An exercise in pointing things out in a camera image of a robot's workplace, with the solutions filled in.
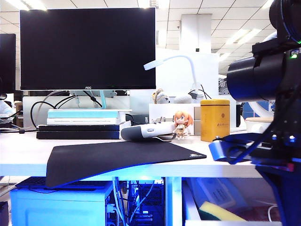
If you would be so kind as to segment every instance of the black monitor screen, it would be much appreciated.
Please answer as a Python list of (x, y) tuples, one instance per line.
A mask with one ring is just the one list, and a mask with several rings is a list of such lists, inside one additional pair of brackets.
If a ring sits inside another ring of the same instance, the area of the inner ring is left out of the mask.
[(21, 10), (21, 89), (154, 89), (155, 8)]
[(0, 34), (0, 94), (13, 93), (16, 83), (16, 35)]

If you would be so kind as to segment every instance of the desk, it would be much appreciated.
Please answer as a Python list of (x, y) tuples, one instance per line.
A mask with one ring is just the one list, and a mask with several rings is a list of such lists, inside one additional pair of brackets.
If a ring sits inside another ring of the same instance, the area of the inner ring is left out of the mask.
[[(120, 142), (120, 140), (38, 140), (35, 132), (0, 134), (0, 176), (45, 176), (51, 150), (58, 145)], [(182, 177), (261, 178), (250, 162), (229, 165), (213, 161), (208, 142), (199, 136), (172, 143), (206, 154), (206, 159), (175, 161), (119, 169), (90, 180), (147, 180), (166, 178), (166, 225), (182, 225)]]

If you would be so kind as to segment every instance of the yellow sponge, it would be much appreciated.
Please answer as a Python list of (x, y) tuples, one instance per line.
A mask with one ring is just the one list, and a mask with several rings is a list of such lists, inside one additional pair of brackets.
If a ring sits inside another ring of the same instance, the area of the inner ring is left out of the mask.
[(199, 208), (199, 210), (210, 213), (211, 215), (217, 217), (220, 220), (228, 220), (228, 221), (246, 221), (241, 217), (231, 213), (222, 207), (219, 207), (210, 202), (204, 202), (203, 205)]

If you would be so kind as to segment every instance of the keyboard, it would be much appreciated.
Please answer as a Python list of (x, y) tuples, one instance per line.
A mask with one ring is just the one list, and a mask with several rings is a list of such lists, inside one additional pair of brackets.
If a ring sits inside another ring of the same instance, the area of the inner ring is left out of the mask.
[[(44, 188), (47, 189), (46, 185), (46, 177), (30, 177), (26, 180), (16, 184), (16, 188), (28, 188), (28, 189), (36, 189), (36, 188)], [(67, 185), (63, 185), (57, 187), (56, 189), (103, 189), (105, 188), (107, 181), (76, 181)]]

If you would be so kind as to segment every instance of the mouse pad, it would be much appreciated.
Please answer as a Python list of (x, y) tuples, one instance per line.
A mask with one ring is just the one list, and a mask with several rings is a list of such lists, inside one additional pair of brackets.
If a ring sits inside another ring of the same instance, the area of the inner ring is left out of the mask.
[(46, 186), (54, 188), (131, 166), (202, 158), (206, 155), (157, 140), (55, 146), (47, 163)]

